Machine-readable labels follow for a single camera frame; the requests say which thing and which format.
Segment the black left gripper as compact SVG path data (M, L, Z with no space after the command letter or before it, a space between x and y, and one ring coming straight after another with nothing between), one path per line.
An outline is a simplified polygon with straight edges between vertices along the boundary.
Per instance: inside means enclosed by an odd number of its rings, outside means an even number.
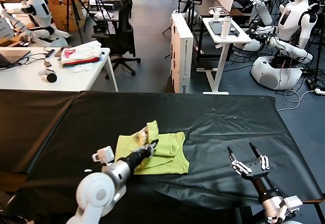
M159 139L153 140L150 144L143 145L137 151L132 152L128 157L128 165L131 170L134 170L145 158L153 156Z

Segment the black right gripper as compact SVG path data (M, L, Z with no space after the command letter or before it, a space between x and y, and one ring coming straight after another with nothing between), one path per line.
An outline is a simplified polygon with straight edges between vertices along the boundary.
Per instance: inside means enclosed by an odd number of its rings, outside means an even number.
M268 179L268 173L270 169L269 157L266 154L262 154L260 150L251 142L249 143L254 155L259 160L249 162L249 167L241 161L237 160L234 152L228 146L229 158L231 160L231 167L239 175L247 175L247 180L251 181L255 187L259 199L271 199L276 196L276 188Z

